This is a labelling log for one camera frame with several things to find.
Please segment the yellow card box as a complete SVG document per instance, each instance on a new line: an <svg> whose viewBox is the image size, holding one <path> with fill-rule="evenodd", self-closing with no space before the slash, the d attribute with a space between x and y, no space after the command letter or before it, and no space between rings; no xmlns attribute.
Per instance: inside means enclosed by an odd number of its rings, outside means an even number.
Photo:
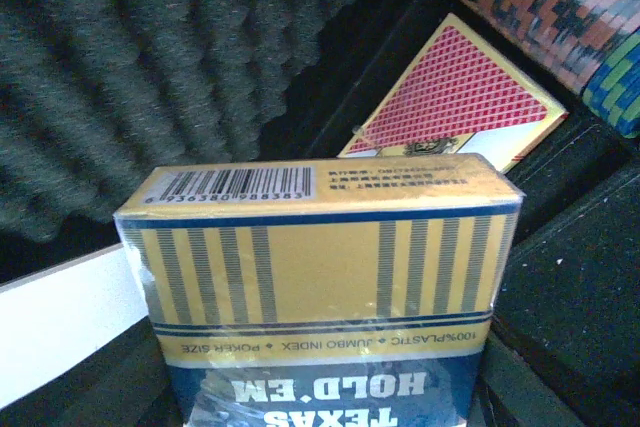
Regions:
<svg viewBox="0 0 640 427"><path fill-rule="evenodd" d="M188 426L464 426L522 192L477 154L155 169L114 221Z"/></svg>

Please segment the aluminium poker case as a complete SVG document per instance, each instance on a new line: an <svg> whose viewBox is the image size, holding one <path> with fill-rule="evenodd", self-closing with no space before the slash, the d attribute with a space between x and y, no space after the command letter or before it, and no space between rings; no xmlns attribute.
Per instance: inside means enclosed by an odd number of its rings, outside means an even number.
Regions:
<svg viewBox="0 0 640 427"><path fill-rule="evenodd" d="M117 240L159 165L336 155L448 14L567 110L525 192L471 418L639 422L639 137L460 0L1 0L1 279Z"/></svg>

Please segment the blue chip stack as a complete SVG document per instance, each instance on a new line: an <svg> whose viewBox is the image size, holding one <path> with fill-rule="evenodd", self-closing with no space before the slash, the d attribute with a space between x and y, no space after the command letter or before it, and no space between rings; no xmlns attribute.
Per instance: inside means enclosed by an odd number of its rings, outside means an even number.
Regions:
<svg viewBox="0 0 640 427"><path fill-rule="evenodd" d="M598 67L582 101L623 137L639 137L639 29Z"/></svg>

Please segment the red playing card deck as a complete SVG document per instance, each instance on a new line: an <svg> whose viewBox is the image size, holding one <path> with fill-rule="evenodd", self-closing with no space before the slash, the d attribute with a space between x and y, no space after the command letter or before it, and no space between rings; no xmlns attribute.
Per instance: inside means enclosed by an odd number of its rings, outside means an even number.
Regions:
<svg viewBox="0 0 640 427"><path fill-rule="evenodd" d="M567 116L560 102L448 14L339 155L475 153L506 173Z"/></svg>

